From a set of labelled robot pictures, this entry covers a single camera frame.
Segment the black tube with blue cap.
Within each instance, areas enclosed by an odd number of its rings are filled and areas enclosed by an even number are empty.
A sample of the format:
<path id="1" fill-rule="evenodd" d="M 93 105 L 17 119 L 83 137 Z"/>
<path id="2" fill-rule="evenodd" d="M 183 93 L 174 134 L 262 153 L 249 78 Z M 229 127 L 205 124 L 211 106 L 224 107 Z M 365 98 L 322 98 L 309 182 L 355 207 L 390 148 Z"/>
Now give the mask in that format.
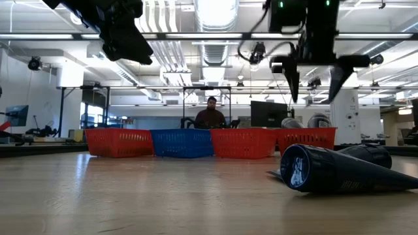
<path id="1" fill-rule="evenodd" d="M 418 178 L 331 149 L 303 144 L 281 155 L 280 175 L 303 193 L 363 193 L 418 189 Z"/>

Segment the white round column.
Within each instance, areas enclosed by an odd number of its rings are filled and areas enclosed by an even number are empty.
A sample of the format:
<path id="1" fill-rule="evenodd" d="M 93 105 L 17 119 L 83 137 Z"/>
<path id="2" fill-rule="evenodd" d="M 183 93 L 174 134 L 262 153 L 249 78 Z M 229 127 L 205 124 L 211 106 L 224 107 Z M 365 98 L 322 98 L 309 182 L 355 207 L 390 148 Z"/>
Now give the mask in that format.
<path id="1" fill-rule="evenodd" d="M 332 124 L 337 128 L 335 144 L 360 144 L 358 91 L 341 89 L 330 104 Z"/>

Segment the person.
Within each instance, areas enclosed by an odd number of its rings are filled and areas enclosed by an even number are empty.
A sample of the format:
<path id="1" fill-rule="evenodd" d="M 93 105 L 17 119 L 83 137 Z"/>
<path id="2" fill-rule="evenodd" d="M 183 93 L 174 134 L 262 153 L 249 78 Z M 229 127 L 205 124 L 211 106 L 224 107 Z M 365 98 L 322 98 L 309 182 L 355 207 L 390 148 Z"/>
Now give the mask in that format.
<path id="1" fill-rule="evenodd" d="M 223 113 L 216 110 L 216 104 L 217 99 L 215 97 L 208 98 L 206 109 L 201 110 L 195 118 L 196 128 L 218 127 L 222 123 L 226 123 Z"/>

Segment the small blue-screen monitor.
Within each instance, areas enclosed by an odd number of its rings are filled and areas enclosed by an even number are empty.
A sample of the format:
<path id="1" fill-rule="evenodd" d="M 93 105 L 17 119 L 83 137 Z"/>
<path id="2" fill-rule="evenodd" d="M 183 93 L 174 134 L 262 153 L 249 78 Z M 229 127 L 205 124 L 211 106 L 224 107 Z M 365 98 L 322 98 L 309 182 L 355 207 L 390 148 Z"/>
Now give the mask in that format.
<path id="1" fill-rule="evenodd" d="M 28 105 L 9 106 L 6 107 L 5 115 L 12 127 L 25 127 L 28 111 Z"/>

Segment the grey tube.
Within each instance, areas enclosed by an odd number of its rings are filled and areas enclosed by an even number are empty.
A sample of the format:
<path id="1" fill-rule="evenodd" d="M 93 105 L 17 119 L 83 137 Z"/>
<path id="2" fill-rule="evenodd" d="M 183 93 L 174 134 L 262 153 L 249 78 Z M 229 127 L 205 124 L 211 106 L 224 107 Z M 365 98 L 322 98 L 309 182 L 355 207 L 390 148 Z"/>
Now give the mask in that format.
<path id="1" fill-rule="evenodd" d="M 290 117 L 290 118 L 287 117 L 287 118 L 283 119 L 282 122 L 281 122 L 281 127 L 284 128 L 284 129 L 304 128 L 303 124 L 299 120 L 297 120 L 293 117 Z"/>

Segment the black tube with ribbed cap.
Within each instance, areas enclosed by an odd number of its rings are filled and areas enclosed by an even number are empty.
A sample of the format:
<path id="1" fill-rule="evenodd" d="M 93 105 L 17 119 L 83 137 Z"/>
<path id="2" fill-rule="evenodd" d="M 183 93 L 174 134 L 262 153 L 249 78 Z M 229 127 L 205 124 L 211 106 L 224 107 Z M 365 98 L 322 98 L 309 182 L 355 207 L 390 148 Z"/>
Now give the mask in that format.
<path id="1" fill-rule="evenodd" d="M 391 169 L 392 167 L 392 158 L 390 153 L 379 144 L 371 143 L 348 146 L 343 149 L 338 149 L 336 152 L 350 155 L 388 169 Z"/>

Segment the red mesh basket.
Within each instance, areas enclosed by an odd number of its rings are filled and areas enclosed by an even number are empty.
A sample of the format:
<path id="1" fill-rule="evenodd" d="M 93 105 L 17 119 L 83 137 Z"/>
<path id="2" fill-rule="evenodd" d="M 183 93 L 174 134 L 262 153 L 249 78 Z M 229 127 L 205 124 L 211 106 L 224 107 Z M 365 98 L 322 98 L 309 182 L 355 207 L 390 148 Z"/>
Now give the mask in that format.
<path id="1" fill-rule="evenodd" d="M 89 153 L 99 157 L 125 158 L 153 155 L 151 132 L 142 129 L 86 129 Z"/>
<path id="2" fill-rule="evenodd" d="M 334 149 L 336 127 L 296 128 L 274 130 L 280 153 L 293 144 L 305 144 Z"/>
<path id="3" fill-rule="evenodd" d="M 212 129 L 216 157 L 228 159 L 263 159 L 274 154 L 276 133 L 273 130 Z"/>

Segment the black tall frame stand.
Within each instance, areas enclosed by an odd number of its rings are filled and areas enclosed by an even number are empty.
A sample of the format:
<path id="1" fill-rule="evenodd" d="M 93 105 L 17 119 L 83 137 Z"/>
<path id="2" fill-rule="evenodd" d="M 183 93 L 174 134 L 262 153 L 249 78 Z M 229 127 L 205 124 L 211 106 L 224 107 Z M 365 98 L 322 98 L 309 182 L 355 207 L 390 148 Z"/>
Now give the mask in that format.
<path id="1" fill-rule="evenodd" d="M 106 103 L 104 107 L 104 122 L 107 123 L 108 121 L 108 109 L 110 106 L 110 86 L 75 86 L 75 87 L 57 87 L 57 89 L 61 90 L 61 100 L 60 100 L 60 111 L 59 111 L 59 126 L 58 126 L 58 136 L 61 138 L 62 133 L 62 123 L 63 123 L 63 112 L 64 112 L 64 100 L 65 98 L 70 95 L 75 89 L 81 90 L 95 90 L 95 89 L 106 89 Z"/>

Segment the black overhead frame bar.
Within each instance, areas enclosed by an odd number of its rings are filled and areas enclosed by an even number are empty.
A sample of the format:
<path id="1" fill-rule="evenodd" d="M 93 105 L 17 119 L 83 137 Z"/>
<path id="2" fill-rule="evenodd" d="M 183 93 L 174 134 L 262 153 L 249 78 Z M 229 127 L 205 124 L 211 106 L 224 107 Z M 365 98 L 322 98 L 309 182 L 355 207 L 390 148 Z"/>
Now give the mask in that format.
<path id="1" fill-rule="evenodd" d="M 146 40 L 297 40 L 299 34 L 279 33 L 144 33 Z M 87 33 L 0 33 L 0 40 L 99 40 Z M 339 33 L 336 40 L 418 41 L 418 33 Z"/>

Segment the black background rig frame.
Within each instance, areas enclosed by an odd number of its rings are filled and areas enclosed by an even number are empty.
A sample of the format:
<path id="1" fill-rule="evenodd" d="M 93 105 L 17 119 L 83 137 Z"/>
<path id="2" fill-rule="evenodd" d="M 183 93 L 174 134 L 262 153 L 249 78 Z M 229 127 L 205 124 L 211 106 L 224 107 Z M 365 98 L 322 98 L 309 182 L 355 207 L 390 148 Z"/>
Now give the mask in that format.
<path id="1" fill-rule="evenodd" d="M 199 89 L 201 91 L 209 91 L 209 90 L 228 90 L 229 91 L 229 100 L 231 100 L 232 97 L 232 87 L 231 86 L 183 86 L 182 87 L 182 95 L 183 95 L 183 102 L 182 102 L 182 119 L 180 121 L 180 128 L 183 129 L 185 127 L 186 122 L 186 116 L 185 116 L 185 92 L 189 89 L 192 89 L 192 91 Z"/>

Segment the large black monitor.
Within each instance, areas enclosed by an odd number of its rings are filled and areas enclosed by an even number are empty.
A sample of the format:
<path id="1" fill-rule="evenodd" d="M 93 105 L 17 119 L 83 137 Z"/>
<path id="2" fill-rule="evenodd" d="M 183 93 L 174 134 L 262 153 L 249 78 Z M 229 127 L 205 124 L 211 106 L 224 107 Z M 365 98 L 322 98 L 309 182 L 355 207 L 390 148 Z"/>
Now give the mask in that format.
<path id="1" fill-rule="evenodd" d="M 251 101 L 251 126 L 280 128 L 287 117 L 286 104 L 275 102 Z"/>

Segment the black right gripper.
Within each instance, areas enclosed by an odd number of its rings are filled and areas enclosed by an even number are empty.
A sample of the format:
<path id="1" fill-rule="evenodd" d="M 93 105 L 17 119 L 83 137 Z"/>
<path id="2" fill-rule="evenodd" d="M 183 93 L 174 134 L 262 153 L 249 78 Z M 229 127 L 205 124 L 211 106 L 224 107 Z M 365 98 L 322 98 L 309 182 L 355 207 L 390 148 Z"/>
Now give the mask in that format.
<path id="1" fill-rule="evenodd" d="M 293 102 L 297 102 L 300 73 L 299 65 L 331 66 L 329 101 L 333 101 L 343 84 L 353 73 L 355 67 L 368 67 L 368 55 L 342 55 L 334 53 L 334 40 L 338 35 L 336 29 L 337 9 L 302 9 L 297 19 L 302 22 L 303 29 L 298 44 L 291 45 L 288 55 L 277 55 L 270 62 L 273 73 L 285 75 L 289 84 Z"/>

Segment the blue mesh basket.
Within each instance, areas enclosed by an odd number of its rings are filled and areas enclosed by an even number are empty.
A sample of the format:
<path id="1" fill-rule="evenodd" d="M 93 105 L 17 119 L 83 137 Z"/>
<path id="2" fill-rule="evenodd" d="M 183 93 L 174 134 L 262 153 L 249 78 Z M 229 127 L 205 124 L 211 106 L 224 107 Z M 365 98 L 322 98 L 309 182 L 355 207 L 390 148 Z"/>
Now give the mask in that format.
<path id="1" fill-rule="evenodd" d="M 161 129 L 150 132 L 156 156 L 192 159 L 214 155 L 209 130 Z"/>

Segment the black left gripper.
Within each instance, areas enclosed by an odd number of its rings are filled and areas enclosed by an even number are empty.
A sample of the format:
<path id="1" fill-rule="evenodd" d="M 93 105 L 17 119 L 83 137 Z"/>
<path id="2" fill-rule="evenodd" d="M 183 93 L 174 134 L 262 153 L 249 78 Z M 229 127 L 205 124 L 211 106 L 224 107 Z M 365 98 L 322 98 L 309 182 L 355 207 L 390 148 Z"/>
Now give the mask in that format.
<path id="1" fill-rule="evenodd" d="M 109 60 L 153 63 L 153 50 L 135 25 L 143 13 L 142 0 L 61 0 L 61 4 L 85 27 L 100 34 Z"/>

